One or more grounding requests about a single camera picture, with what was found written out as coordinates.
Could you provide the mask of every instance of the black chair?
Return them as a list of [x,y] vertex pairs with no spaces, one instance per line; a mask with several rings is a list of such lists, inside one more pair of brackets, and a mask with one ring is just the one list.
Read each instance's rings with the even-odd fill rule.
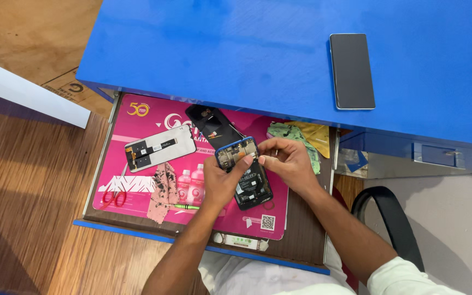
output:
[[411,225],[391,190],[385,186],[366,188],[356,197],[351,213],[362,223],[365,223],[365,207],[370,198],[373,198],[378,206],[378,210],[384,219],[383,223],[398,256],[414,263],[421,272],[424,272],[424,263]]

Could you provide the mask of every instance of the green screwdriver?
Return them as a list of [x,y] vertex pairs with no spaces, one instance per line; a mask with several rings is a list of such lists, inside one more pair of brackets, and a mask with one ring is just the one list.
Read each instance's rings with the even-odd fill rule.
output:
[[200,207],[193,206],[193,205],[182,205],[182,204],[165,204],[165,206],[174,206],[176,208],[181,208],[181,209],[195,209],[198,210]]

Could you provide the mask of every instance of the qr code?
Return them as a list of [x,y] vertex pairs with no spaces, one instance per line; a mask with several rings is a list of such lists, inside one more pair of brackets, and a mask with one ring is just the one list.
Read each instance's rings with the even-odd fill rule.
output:
[[262,225],[261,229],[268,229],[269,231],[274,230],[274,220],[276,217],[271,215],[262,215]]

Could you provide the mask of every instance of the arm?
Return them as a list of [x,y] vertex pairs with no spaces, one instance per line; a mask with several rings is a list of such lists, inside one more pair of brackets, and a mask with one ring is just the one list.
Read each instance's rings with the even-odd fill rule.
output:
[[305,146],[274,137],[258,145],[259,163],[277,173],[310,205],[338,254],[364,284],[380,266],[397,257],[379,235],[354,218],[318,184]]
[[187,292],[198,269],[214,222],[229,201],[243,173],[250,167],[252,156],[239,161],[231,173],[218,167],[214,157],[203,164],[205,199],[185,231],[176,238],[160,263],[148,277],[142,294],[182,294]]

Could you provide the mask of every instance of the fingernail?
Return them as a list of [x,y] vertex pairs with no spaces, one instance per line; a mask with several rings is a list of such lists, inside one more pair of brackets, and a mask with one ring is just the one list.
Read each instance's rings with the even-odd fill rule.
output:
[[243,160],[247,163],[247,165],[250,165],[252,163],[252,156],[251,155],[246,155]]

